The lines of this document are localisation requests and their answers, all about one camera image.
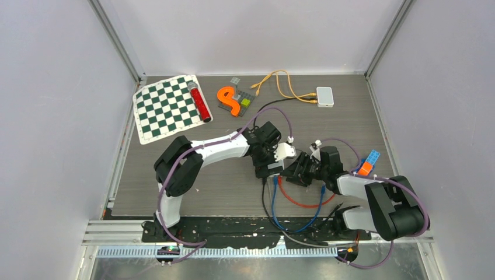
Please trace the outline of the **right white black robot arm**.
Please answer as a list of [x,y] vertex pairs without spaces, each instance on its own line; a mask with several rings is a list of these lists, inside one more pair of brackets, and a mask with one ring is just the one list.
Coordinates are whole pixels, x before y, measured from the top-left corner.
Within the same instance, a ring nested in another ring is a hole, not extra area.
[[330,227],[338,238],[349,239],[356,230],[364,230],[392,241],[420,234],[429,227],[406,177],[381,179],[352,174],[344,169],[335,146],[324,146],[317,152],[317,157],[302,152],[281,175],[304,187],[319,180],[336,195],[365,202],[364,206],[348,206],[335,212]]

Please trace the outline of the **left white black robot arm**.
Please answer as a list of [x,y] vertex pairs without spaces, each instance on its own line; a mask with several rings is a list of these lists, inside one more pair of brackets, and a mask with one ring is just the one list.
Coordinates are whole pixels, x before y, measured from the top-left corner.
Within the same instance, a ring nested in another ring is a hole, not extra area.
[[291,156],[294,148],[282,143],[281,132],[271,123],[252,129],[240,128],[226,136],[205,141],[191,141],[179,136],[172,141],[154,163],[158,183],[157,210],[152,222],[142,224],[144,243],[172,242],[179,239],[180,207],[202,168],[213,163],[250,157],[257,178],[279,173],[283,157],[277,148],[282,146]]

